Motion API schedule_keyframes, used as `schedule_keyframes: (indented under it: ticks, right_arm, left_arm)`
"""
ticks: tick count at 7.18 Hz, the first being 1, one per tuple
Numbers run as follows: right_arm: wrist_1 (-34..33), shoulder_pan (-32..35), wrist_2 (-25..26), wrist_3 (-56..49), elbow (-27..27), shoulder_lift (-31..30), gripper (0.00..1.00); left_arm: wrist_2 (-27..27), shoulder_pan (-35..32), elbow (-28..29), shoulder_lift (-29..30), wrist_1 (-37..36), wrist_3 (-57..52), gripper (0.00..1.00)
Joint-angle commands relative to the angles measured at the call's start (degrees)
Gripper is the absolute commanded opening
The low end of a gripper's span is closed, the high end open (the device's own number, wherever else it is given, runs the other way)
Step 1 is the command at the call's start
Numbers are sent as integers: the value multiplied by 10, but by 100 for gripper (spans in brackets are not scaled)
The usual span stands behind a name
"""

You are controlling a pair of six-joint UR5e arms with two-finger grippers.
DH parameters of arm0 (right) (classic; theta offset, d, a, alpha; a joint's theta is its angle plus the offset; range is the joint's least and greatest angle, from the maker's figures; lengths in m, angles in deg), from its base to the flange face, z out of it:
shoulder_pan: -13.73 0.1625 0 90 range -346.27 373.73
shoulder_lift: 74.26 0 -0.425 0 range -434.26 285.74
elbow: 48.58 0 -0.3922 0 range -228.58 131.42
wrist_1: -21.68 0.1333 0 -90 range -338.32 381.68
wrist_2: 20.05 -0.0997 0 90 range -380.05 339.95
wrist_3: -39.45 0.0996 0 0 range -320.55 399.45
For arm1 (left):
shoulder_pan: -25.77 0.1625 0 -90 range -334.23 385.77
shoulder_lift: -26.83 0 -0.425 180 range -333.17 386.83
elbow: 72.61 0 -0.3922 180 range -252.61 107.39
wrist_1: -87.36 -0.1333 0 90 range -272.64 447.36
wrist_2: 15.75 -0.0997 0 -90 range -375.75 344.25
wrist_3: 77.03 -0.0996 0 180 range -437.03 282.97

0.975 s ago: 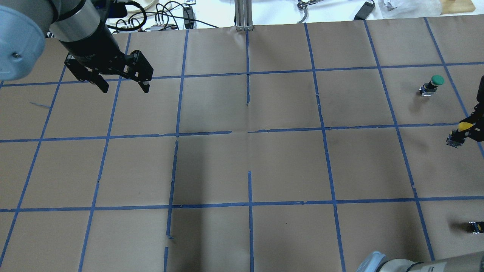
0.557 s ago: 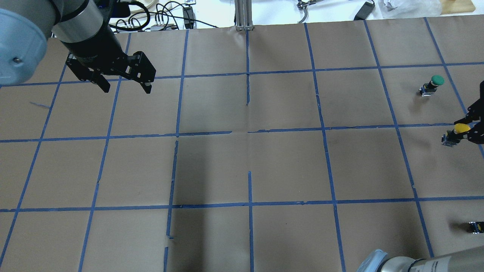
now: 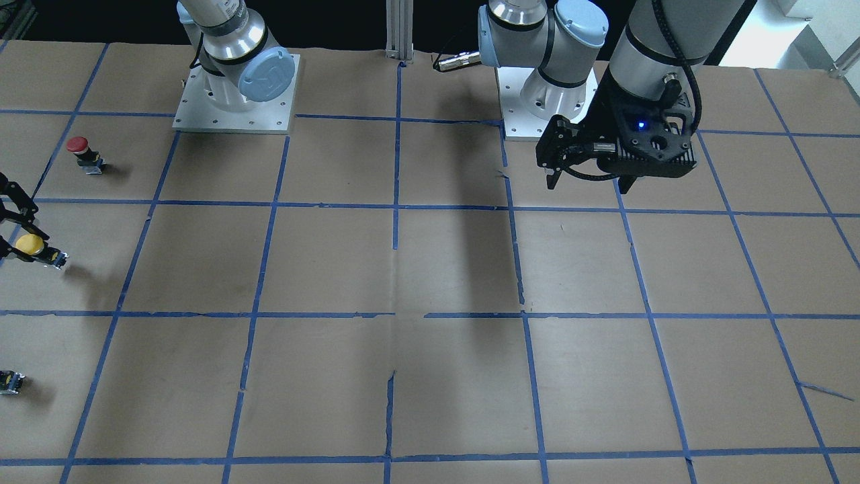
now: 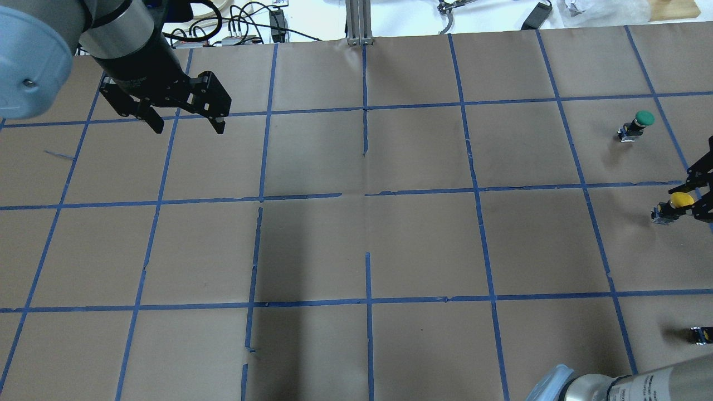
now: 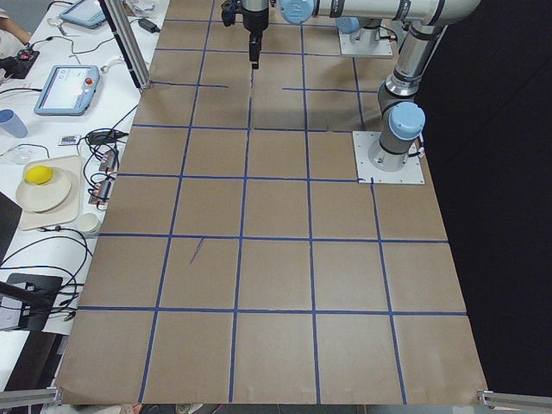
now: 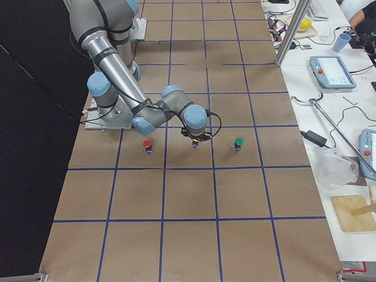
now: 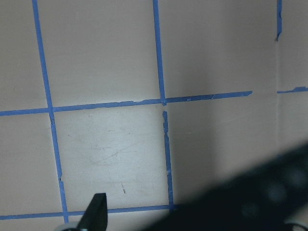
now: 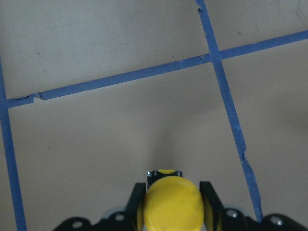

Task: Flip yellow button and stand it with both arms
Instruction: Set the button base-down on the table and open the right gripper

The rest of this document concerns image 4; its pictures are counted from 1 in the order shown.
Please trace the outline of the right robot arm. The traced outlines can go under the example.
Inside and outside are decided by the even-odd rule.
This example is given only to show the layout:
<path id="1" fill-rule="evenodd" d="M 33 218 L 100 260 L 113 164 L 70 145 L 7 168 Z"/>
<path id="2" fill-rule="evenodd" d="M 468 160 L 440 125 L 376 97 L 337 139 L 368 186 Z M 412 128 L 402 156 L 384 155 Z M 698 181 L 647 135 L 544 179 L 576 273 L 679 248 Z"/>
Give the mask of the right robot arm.
<path id="1" fill-rule="evenodd" d="M 670 189 L 670 200 L 657 204 L 651 213 L 654 223 L 670 225 L 680 216 L 711 222 L 711 192 L 698 200 L 695 189 L 711 188 L 711 151 L 687 170 L 682 185 Z M 670 364 L 637 375 L 589 374 L 577 376 L 566 365 L 556 365 L 532 389 L 527 400 L 711 400 L 711 355 Z"/>

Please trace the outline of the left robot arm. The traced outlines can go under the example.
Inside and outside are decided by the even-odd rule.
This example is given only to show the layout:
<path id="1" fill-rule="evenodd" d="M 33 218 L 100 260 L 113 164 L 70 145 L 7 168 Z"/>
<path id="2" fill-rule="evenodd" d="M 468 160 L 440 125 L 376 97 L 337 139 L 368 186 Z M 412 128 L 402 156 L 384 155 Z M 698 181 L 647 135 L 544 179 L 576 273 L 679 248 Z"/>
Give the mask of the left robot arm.
<path id="1" fill-rule="evenodd" d="M 166 23 L 191 18 L 191 1 L 3 1 L 2 117 L 47 112 L 82 48 L 104 71 L 99 93 L 119 116 L 160 134 L 157 108 L 178 107 L 222 134 L 230 95 L 212 71 L 190 77 L 168 43 L 178 36 L 163 32 Z"/>

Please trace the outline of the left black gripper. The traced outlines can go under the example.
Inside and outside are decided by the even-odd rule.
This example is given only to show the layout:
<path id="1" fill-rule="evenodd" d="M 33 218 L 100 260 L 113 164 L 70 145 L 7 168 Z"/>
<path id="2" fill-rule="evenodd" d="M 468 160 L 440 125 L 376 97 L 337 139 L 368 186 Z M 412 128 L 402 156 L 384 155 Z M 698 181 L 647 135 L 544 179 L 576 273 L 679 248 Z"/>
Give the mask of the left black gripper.
<path id="1" fill-rule="evenodd" d="M 209 120 L 217 135 L 224 134 L 232 98 L 213 71 L 190 77 L 164 39 L 150 39 L 137 51 L 118 58 L 100 58 L 105 78 L 100 94 L 123 117 L 145 122 L 162 134 L 158 107 L 179 107 Z"/>

